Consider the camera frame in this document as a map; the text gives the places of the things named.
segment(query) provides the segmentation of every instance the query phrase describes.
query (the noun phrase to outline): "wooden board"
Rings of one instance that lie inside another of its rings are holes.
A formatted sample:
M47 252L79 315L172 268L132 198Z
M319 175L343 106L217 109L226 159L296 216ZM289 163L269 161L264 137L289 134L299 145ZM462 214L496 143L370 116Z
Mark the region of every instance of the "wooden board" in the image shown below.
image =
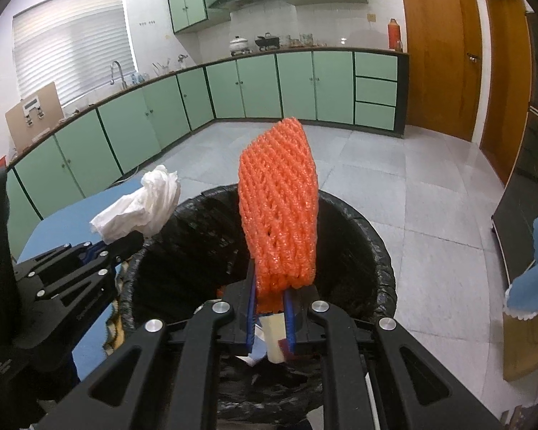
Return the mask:
M36 110L32 110L30 112L32 125L28 126L22 105L25 105L36 96L39 98L40 107L44 116L39 119ZM18 155L42 137L43 134L54 129L61 119L63 119L62 106L58 99L56 85L53 82L42 87L36 93L23 99L10 111L7 111L6 123L8 124L10 135L14 140L14 146Z
M482 56L476 0L403 0L410 54L407 122L471 140Z
M513 381L538 369L538 316L504 316L504 379Z
M532 82L528 24L522 0L486 0L492 39L488 113L480 149L504 184L520 150Z

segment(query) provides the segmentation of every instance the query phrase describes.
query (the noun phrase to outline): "blue table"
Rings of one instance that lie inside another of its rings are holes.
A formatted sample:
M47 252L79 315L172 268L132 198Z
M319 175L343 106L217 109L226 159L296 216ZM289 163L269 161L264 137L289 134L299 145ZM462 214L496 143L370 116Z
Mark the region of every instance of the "blue table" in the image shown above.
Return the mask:
M101 238L98 233L92 233L90 230L89 222L92 218L121 196L130 194L140 187L139 178L134 176L125 183L106 189L48 216L36 227L18 260L27 260L67 242L76 245L92 241L92 244L95 244ZM84 379L105 359L102 346L107 338L105 323L111 313L112 307L108 306L73 351L80 379Z

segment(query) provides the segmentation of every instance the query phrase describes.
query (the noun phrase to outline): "gray tile floor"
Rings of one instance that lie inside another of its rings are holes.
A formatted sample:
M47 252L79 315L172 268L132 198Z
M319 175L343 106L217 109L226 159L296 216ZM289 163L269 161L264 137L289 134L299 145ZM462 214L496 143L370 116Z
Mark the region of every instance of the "gray tile floor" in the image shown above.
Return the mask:
M146 170L177 170L182 201L235 183L241 151L270 126L212 124ZM318 125L305 132L320 188L359 210L385 241L396 319L497 417L534 403L538 371L502 379L505 286L490 216L503 186L478 147L413 126L404 140Z

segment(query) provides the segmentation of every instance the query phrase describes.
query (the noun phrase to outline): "metal screw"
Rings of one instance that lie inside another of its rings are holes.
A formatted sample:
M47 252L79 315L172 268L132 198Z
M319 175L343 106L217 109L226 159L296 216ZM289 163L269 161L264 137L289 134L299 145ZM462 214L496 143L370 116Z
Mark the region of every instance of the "metal screw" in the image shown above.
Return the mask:
M383 330L392 331L396 328L396 321L390 317L383 317L379 320L379 326Z
M329 303L324 300L316 300L311 304L311 309L315 312L327 312L329 310Z
M224 314L226 312L229 312L231 306L229 305L229 303L225 302L224 300L221 300L213 304L212 309L216 314Z
M153 319L146 322L146 331L150 333L155 333L156 331L161 330L164 327L164 323L161 320Z

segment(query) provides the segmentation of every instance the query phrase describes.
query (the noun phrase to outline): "countertop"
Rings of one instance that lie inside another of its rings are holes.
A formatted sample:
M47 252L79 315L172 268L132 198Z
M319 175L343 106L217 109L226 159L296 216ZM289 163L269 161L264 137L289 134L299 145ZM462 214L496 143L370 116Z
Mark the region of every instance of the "countertop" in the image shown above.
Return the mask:
M66 127L68 124L71 124L72 122L76 121L77 119L79 119L83 115L89 113L92 110L95 110L99 106L104 105L104 104L106 104L106 103L108 103L108 102L110 102L110 101L112 101L114 99L117 99L118 97L121 97L124 94L132 92L132 91L134 91L136 89L140 89L140 88L142 88L144 86L147 86L149 84L153 84L154 82L158 82L158 81L161 81L163 79L167 79L168 77L171 77L171 76L176 76L177 74L185 73L186 71L191 71L193 69L199 69L199 68L202 68L204 66L211 66L213 64L216 65L218 63L231 61L232 59L250 58L250 57L257 57L257 56L261 56L261 55L270 55L270 54L277 54L277 53L291 53L291 52L298 52L298 51L361 51L361 52L366 52L366 53L378 53L378 54L381 54L381 55L391 55L391 56L397 56L397 57L407 57L409 55L408 53L399 53L399 52L396 52L396 51L393 51L393 50L380 50L378 48L363 48L363 47L299 47L299 48L283 48L283 49L279 49L279 50L270 50L270 51L256 51L254 53L250 53L250 54L247 54L247 55L239 55L239 56L235 56L235 57L229 56L229 57L222 58L222 59L219 59L219 60L216 60L216 61L211 61L210 63L203 63L203 64L195 65L195 66L192 66L192 67L181 69L179 71L174 71L172 73L164 74L163 76L154 77L153 79L150 79L149 81L146 81L146 82L142 82L141 84L132 85L132 86L126 88L126 89L123 89L123 90L121 90L119 92L116 92L115 94L110 95L109 97L106 97L104 100L100 100L99 102L97 102L95 104L89 105L87 108L84 108L84 109L80 110L78 113L72 114L72 116L69 116L69 117L67 117L67 118L65 118L63 120L60 120L58 125L54 129L51 129L48 132L48 134L44 134L34 144L32 144L30 147L25 148L20 154L15 156L15 158L13 158L12 161L10 161L10 163L8 164L8 169L15 166L17 164L17 162L19 162L26 155L28 155L30 152L32 152L32 150L34 150L41 143L43 143L45 140L47 140L49 137L51 137L52 134L55 134L59 130Z

